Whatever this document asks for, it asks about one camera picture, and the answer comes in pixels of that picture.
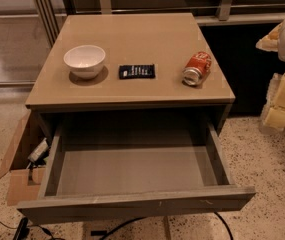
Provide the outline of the grey top drawer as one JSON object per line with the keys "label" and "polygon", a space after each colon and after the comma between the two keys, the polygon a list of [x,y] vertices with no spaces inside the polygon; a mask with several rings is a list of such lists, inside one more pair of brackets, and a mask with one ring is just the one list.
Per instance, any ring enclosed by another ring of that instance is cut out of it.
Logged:
{"label": "grey top drawer", "polygon": [[237,211],[237,185],[211,123],[141,129],[59,127],[39,194],[18,210],[36,224]]}

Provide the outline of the beige drawer cabinet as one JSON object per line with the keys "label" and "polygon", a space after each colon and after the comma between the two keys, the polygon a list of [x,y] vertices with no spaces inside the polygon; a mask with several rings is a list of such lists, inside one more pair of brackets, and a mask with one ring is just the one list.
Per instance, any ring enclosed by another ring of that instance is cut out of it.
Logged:
{"label": "beige drawer cabinet", "polygon": [[[63,57],[93,44],[106,52],[101,75],[90,81],[70,76]],[[182,83],[182,71],[209,44],[190,13],[70,15],[35,82],[26,107],[37,113],[116,107],[209,106],[221,131],[235,96],[216,60],[200,87]],[[119,78],[121,65],[155,65],[154,79]]]}

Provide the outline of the red soda can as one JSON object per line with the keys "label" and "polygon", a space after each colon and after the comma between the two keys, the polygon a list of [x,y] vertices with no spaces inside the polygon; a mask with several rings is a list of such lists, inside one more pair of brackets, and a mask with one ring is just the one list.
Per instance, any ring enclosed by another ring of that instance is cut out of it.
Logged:
{"label": "red soda can", "polygon": [[189,86],[202,83],[211,67],[211,56],[203,51],[194,54],[183,69],[183,81]]}

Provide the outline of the black snack packet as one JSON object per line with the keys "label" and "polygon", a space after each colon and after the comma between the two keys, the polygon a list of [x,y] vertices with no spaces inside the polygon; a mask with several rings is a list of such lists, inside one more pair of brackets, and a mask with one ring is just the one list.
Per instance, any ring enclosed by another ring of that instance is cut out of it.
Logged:
{"label": "black snack packet", "polygon": [[127,79],[154,79],[155,65],[121,65],[119,67],[119,78]]}

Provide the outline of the white ceramic bowl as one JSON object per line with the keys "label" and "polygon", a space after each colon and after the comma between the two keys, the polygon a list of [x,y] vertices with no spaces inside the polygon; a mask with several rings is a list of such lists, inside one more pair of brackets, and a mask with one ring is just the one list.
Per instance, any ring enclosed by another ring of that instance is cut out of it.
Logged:
{"label": "white ceramic bowl", "polygon": [[81,45],[65,53],[63,60],[70,71],[82,79],[93,79],[103,69],[105,51],[95,45]]}

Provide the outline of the grey item inside box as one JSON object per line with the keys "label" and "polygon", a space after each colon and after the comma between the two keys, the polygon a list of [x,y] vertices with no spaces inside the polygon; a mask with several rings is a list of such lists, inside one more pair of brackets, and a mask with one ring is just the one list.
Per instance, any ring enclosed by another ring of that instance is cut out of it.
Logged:
{"label": "grey item inside box", "polygon": [[47,139],[44,138],[36,148],[30,153],[28,156],[28,160],[32,163],[36,163],[44,153],[49,149],[49,145],[47,143]]}

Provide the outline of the brown cardboard box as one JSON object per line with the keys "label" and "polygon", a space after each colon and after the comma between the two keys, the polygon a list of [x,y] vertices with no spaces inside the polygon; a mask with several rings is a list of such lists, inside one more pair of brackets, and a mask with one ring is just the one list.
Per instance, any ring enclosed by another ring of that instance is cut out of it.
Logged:
{"label": "brown cardboard box", "polygon": [[27,112],[18,121],[0,166],[0,179],[10,174],[6,197],[8,206],[37,199],[45,169],[32,169],[28,157],[43,139],[44,133],[35,115]]}

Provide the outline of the black power adapter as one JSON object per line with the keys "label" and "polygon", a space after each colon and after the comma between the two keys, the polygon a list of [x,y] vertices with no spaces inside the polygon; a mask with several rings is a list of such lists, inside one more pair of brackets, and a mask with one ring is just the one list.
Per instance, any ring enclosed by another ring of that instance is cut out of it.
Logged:
{"label": "black power adapter", "polygon": [[15,235],[13,237],[13,240],[25,240],[28,236],[29,229],[28,229],[28,219],[26,217],[23,217],[19,225],[15,231]]}

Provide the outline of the metal railing frame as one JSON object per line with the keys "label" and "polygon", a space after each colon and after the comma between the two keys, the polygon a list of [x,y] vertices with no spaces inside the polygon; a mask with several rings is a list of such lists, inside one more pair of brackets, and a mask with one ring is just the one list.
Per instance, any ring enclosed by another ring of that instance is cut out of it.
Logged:
{"label": "metal railing frame", "polygon": [[[50,42],[60,31],[53,0],[34,0]],[[278,23],[285,0],[62,0],[66,14],[143,14],[189,12],[201,25]]]}

